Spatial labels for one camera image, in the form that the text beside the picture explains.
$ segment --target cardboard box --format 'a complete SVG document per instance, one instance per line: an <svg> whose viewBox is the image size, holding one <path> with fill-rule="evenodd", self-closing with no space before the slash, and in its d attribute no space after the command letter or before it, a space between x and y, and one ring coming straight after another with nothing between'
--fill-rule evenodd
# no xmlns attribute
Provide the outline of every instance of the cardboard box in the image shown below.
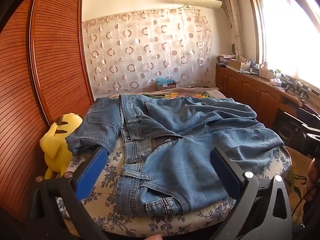
<svg viewBox="0 0 320 240"><path fill-rule="evenodd" d="M250 70L250 63L242 63L232 58L229 59L229 66L238 70Z"/></svg>
<svg viewBox="0 0 320 240"><path fill-rule="evenodd" d="M170 88L176 88L176 87L177 87L177 83L157 85L157 87L158 87L158 91L160 91L160 90L166 90L166 89L170 89Z"/></svg>

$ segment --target blue denim jeans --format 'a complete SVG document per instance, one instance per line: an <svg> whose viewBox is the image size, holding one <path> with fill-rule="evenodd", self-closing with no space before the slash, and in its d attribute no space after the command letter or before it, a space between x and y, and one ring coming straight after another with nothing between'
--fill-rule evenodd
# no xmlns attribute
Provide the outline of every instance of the blue denim jeans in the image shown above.
<svg viewBox="0 0 320 240"><path fill-rule="evenodd" d="M74 154L97 145L110 153L121 132L119 213L176 215L227 196L210 164L214 147L255 174L271 160L283 142L255 118L249 106L232 99L121 95L98 98L67 142Z"/></svg>

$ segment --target patterned curtain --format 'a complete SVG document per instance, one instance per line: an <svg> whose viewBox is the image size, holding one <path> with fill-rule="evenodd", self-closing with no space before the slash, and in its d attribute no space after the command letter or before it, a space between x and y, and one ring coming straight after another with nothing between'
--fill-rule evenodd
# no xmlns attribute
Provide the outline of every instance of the patterned curtain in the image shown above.
<svg viewBox="0 0 320 240"><path fill-rule="evenodd" d="M155 85L157 77L205 85L212 33L198 9L106 16L84 22L83 32L98 91L139 92Z"/></svg>
<svg viewBox="0 0 320 240"><path fill-rule="evenodd" d="M227 5L227 10L230 17L231 28L233 37L235 40L236 47L236 58L239 56L244 57L244 51L241 41L241 21L240 21L240 13L237 0L225 0Z"/></svg>

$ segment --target yellow plush toy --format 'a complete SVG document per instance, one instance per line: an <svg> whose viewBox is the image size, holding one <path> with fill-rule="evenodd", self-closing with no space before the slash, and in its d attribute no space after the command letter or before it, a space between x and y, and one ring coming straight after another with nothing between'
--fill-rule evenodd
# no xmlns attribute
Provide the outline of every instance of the yellow plush toy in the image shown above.
<svg viewBox="0 0 320 240"><path fill-rule="evenodd" d="M54 172L60 176L66 172L72 158L68 150L66 137L70 135L82 123L82 118L77 114L64 114L55 121L49 131L41 138L40 147L44 152L44 160L48 169L45 179L51 179Z"/></svg>

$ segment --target window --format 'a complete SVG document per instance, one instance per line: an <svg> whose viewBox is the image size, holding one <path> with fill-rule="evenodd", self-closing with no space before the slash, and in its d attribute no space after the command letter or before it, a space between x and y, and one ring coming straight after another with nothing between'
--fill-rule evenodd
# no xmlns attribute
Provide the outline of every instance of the window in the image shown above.
<svg viewBox="0 0 320 240"><path fill-rule="evenodd" d="M320 88L320 33L295 0L251 0L258 62Z"/></svg>

